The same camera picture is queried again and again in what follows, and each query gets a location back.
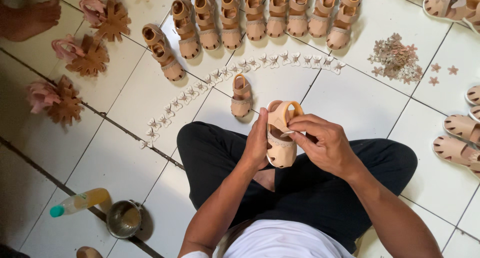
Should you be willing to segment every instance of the white t-shirt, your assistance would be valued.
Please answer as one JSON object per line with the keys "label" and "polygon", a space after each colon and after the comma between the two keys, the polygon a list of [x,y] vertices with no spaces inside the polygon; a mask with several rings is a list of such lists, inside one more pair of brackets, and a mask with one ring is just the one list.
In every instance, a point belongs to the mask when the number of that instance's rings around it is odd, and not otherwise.
{"label": "white t-shirt", "polygon": [[[250,224],[226,250],[224,258],[352,258],[335,239],[296,221],[261,219]],[[182,258],[208,258],[195,251]]]}

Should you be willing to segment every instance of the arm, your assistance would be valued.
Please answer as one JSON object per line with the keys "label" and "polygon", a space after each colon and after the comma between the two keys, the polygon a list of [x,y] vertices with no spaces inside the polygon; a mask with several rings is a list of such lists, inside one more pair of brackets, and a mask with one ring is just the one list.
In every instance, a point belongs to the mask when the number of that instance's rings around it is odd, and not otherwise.
{"label": "arm", "polygon": [[315,165],[351,186],[381,243],[393,257],[442,257],[422,219],[368,171],[352,151],[340,125],[308,114],[293,118],[288,127],[295,131],[290,137]]}
{"label": "arm", "polygon": [[268,113],[261,108],[258,120],[253,124],[240,161],[220,186],[202,204],[193,216],[185,232],[178,257],[202,251],[212,257],[220,239],[227,232],[250,181],[267,161]]}

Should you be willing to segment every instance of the black pants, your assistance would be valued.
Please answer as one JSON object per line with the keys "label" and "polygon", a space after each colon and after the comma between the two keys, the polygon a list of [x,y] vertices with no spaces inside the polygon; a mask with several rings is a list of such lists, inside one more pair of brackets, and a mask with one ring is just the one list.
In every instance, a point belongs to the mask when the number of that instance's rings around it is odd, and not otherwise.
{"label": "black pants", "polygon": [[[200,206],[235,168],[247,136],[203,122],[185,125],[178,151],[190,185],[193,206]],[[350,146],[370,173],[400,195],[417,167],[415,153],[387,139],[351,141]],[[231,227],[245,220],[285,220],[308,224],[342,244],[350,253],[355,240],[372,222],[357,195],[344,180],[323,171],[306,154],[291,167],[275,169],[275,192],[252,180]]]}

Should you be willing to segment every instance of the man's right hand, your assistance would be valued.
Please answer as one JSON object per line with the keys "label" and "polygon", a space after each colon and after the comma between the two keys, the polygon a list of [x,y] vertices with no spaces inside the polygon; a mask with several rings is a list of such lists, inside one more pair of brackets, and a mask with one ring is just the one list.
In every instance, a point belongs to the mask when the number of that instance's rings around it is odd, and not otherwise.
{"label": "man's right hand", "polygon": [[365,169],[353,153],[342,126],[313,114],[294,117],[288,122],[289,134],[309,159],[324,171],[349,181]]}

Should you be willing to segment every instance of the bare foot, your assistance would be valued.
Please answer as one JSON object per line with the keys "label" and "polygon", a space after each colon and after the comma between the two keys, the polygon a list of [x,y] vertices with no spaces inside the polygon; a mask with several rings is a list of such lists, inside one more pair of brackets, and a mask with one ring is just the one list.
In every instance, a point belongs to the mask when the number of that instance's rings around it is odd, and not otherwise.
{"label": "bare foot", "polygon": [[59,0],[36,3],[21,9],[0,6],[0,37],[24,41],[58,25]]}

